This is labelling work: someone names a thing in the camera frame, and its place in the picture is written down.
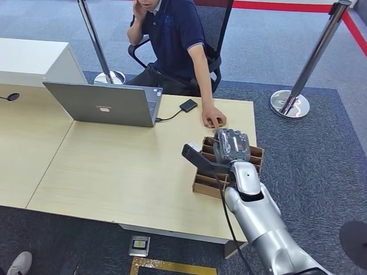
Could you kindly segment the person's left hand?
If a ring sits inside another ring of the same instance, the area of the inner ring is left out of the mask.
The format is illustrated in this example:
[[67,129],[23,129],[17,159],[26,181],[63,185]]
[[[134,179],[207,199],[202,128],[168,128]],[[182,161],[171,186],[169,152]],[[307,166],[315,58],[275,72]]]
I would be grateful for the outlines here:
[[214,106],[203,107],[202,118],[204,126],[211,129],[217,129],[227,124],[227,117]]

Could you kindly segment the person's right hand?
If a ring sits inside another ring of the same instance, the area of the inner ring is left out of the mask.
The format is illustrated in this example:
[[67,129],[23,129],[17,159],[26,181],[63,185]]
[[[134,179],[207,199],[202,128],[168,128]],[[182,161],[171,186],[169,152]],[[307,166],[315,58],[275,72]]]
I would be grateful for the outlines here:
[[144,9],[137,0],[134,1],[133,12],[134,12],[134,20],[140,23],[142,23],[144,20],[145,16],[146,15],[146,10]]

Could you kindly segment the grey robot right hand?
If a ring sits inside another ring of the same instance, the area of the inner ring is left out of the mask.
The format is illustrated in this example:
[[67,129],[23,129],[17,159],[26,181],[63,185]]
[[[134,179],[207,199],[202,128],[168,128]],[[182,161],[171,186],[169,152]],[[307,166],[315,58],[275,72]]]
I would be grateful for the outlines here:
[[213,148],[217,163],[228,164],[241,160],[249,162],[251,151],[249,140],[239,130],[220,128],[216,130]]

